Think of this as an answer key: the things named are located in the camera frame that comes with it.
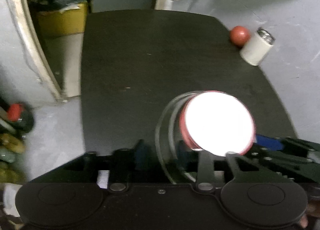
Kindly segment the person's left hand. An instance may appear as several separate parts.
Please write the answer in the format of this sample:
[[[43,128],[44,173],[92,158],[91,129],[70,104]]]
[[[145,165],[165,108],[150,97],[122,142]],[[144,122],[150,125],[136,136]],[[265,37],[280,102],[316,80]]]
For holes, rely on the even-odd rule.
[[[305,214],[300,219],[299,225],[306,229],[309,224],[309,218],[319,219],[319,184],[308,186],[306,191],[308,196],[308,205]]]

